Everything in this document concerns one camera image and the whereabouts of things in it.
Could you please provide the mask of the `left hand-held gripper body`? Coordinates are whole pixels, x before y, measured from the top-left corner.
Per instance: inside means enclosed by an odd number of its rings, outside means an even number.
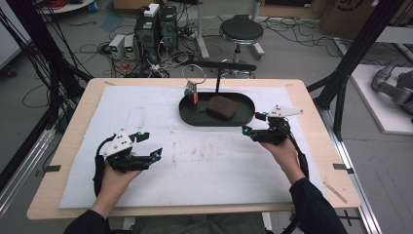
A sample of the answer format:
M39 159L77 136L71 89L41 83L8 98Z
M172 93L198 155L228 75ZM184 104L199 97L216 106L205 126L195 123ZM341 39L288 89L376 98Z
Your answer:
M105 139L101 146L108 144L103 150L101 156L113 170L118 172L144 171L154 163L149 161L148 156L135 156L132 153L133 145L129 138L129 134L125 129L121 129L118 133Z

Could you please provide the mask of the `white floor board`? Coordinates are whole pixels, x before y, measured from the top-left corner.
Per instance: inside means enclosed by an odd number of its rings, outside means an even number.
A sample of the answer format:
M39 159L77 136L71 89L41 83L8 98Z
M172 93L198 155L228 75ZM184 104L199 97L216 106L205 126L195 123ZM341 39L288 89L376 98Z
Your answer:
M413 136L413 115L371 88L373 77L380 69L379 65L360 64L352 74L352 81L382 133Z

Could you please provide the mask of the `thin wooden stick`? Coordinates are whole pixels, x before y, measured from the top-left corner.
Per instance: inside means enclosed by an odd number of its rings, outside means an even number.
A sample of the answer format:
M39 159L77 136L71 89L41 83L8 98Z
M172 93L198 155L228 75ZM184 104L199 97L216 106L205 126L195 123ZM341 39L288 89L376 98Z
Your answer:
M326 188L328 188L333 194L335 194L343 203L347 204L348 200L342 196L333 186L331 186L329 183L327 182L323 182L323 184L325 185Z

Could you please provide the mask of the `white table mat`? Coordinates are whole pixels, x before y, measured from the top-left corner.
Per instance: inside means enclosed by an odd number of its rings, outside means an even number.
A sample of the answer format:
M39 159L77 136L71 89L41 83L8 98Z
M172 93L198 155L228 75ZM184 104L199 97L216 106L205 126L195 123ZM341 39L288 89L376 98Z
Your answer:
M74 158L59 205L88 208L95 199L94 155L125 130L150 137L133 151L162 158L142 172L119 201L126 208L289 203L290 183L273 156L239 127L193 127L178 111L176 87L109 86L104 89Z

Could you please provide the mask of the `white box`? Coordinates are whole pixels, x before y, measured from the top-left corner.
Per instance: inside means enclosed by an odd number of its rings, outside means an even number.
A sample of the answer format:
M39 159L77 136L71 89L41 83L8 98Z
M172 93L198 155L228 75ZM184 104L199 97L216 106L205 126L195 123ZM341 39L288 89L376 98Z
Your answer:
M153 18L156 16L160 9L160 5L156 3L151 3L144 11L144 16Z

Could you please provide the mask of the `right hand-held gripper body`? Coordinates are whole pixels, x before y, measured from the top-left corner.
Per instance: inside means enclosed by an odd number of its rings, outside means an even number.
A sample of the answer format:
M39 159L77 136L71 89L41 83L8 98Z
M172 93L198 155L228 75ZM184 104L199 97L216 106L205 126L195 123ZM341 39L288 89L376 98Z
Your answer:
M253 130L250 138L253 141L269 142L274 145L279 145L288 138L293 144L296 144L295 137L288 123L288 117L303 114L304 111L277 104L267 113L268 117L265 122L269 125L269 128L266 130Z

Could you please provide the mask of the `white round table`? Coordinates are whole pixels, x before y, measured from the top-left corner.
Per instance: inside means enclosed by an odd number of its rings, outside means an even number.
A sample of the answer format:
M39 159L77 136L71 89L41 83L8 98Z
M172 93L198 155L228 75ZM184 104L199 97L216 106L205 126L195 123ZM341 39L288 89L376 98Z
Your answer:
M70 4L67 3L66 5L62 6L61 8L47 8L47 7L42 7L41 11L44 14L50 14L50 13L54 13L54 14L60 14L60 13L67 13L67 12L72 12L75 10L79 10L85 7L88 7L90 4L92 4L95 0L83 0L82 3L79 4Z

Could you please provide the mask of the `black oval tray with hanger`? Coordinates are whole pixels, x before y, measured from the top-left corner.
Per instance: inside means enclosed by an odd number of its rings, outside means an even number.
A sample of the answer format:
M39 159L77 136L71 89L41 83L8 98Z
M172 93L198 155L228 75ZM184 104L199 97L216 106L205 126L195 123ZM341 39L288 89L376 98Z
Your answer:
M184 62L183 69L188 66L198 67L201 71L203 71L204 68L215 68L217 75L213 91L197 90L197 86L207 80L206 77L201 82L195 82L185 77L187 84L185 86L184 97L178 104L178 110L180 118L186 124L195 127L238 127L252 120L255 112L255 105L252 99L241 93L222 91L221 80L223 79L223 71L225 69L254 71L256 69L255 65L215 61L186 61ZM229 98L237 104L237 112L230 121L224 121L205 112L200 112L214 96Z

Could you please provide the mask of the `white desk leg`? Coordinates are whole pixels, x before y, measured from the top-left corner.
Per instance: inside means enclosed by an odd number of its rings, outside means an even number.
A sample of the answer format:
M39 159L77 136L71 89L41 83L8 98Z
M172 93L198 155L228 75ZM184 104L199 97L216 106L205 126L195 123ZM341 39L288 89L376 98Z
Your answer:
M252 10L251 10L251 19L253 21L257 21L261 1L262 0L254 0ZM253 45L253 50L257 54L257 59L261 59L265 55L265 53L264 53L264 51L263 51L263 49L262 49L262 47L260 46L259 43L255 43Z
M203 60L209 60L209 52L203 36L203 4L204 0L197 0L197 31L196 41Z

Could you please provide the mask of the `black round stool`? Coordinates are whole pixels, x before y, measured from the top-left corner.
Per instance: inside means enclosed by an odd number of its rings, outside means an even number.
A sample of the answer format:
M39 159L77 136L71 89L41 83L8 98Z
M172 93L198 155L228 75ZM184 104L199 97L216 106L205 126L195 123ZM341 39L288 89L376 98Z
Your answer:
M219 27L219 35L236 45L232 58L226 58L223 62L244 64L240 59L241 46L252 46L258 43L264 34L263 27L247 15L235 15L231 19L224 20Z

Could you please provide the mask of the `cardboard box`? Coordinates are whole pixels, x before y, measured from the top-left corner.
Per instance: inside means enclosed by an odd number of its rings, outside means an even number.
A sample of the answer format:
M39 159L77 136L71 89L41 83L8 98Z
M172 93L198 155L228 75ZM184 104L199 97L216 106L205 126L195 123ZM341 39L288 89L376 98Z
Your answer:
M320 33L355 39L381 0L326 0L319 21Z

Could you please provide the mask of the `aluminium rail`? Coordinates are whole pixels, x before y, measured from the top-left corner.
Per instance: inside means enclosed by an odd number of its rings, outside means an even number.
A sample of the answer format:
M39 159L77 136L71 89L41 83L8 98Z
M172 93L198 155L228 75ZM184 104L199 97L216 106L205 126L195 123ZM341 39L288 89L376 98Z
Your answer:
M19 191L23 188L30 174L49 148L56 135L56 128L44 130L29 144L28 150L22 154L23 159L17 169L13 172L11 179L0 192L0 219L6 214L9 207L16 199Z
M357 195L360 199L360 206L357 208L358 217L360 218L363 229L367 234L382 234L381 227L378 220L369 204L368 198L362 188L361 182L357 176L357 171L354 167L350 154L345 146L345 143L339 139L339 137L333 131L333 117L328 110L318 109L321 120L323 121L326 129L329 133L332 142L338 151L338 155L342 160L342 164L345 164L348 168L354 169L354 174L349 175L352 181Z

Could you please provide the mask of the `black computer tower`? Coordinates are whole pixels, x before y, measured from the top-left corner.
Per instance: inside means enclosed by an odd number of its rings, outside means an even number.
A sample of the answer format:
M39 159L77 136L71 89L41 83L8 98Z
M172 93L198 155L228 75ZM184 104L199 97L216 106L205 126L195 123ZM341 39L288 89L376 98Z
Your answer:
M160 10L161 44L169 51L177 49L177 10L175 6L164 6Z
M158 63L158 45L160 42L160 29L157 17L146 17L140 13L136 20L134 34L140 54L144 60Z

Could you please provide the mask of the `white panel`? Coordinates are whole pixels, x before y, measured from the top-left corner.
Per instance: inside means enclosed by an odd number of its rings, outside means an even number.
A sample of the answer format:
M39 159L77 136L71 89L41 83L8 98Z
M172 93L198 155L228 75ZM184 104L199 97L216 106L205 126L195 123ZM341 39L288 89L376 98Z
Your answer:
M25 39L31 41L28 33L25 31L6 0L0 0L0 11L3 11L5 16L11 21L11 23L17 28ZM0 70L3 69L19 52L20 47L16 40L5 28L3 23L0 22Z

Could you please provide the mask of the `person's right hand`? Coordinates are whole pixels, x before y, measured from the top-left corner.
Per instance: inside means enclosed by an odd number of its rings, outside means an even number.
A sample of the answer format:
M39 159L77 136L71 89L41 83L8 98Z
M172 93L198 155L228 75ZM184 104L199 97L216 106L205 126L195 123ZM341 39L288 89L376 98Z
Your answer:
M261 145L273 155L291 185L305 176L298 163L298 153L289 139L279 145L269 142L261 142Z

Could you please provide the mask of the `brown zip pouch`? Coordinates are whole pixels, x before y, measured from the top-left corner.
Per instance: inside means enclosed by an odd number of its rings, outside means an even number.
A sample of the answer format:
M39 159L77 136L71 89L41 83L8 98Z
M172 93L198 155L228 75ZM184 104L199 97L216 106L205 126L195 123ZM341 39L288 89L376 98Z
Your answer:
M235 116L237 109L237 104L231 99L223 96L214 96L200 112L205 112L224 121L230 121Z

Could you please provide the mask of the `person's left hand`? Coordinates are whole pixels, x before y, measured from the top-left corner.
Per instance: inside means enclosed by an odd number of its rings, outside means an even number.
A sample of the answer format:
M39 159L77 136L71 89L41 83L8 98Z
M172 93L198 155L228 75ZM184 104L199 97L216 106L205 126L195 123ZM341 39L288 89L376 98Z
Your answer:
M110 165L107 165L104 170L101 189L92 210L103 217L108 217L130 183L140 174L141 171L117 172Z

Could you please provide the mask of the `grey power supply unit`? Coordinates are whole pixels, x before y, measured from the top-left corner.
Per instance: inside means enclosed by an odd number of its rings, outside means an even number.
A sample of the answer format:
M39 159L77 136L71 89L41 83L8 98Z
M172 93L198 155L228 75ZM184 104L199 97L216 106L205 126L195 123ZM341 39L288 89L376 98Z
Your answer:
M125 36L123 34L116 35L109 43L109 49L113 59L122 59L125 55Z
M127 59L135 59L136 58L136 48L134 44L134 37L132 35L125 36L125 53Z

